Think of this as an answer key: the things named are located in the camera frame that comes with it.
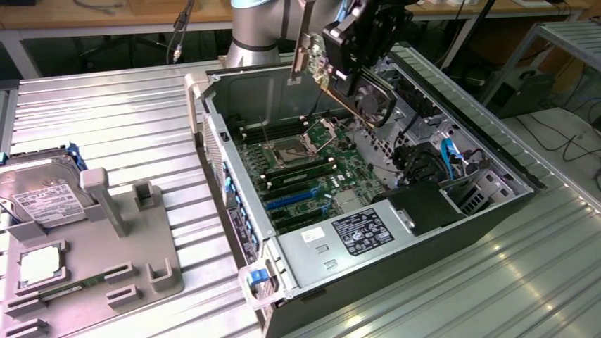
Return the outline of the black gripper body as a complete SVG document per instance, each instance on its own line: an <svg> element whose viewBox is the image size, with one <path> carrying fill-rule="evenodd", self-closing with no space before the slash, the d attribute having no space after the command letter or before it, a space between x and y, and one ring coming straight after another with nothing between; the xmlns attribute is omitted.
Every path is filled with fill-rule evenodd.
<svg viewBox="0 0 601 338"><path fill-rule="evenodd" d="M401 27L411 19L405 9L413 1L353 1L355 17L349 37L349 56L355 68L370 67L399 39Z"/></svg>

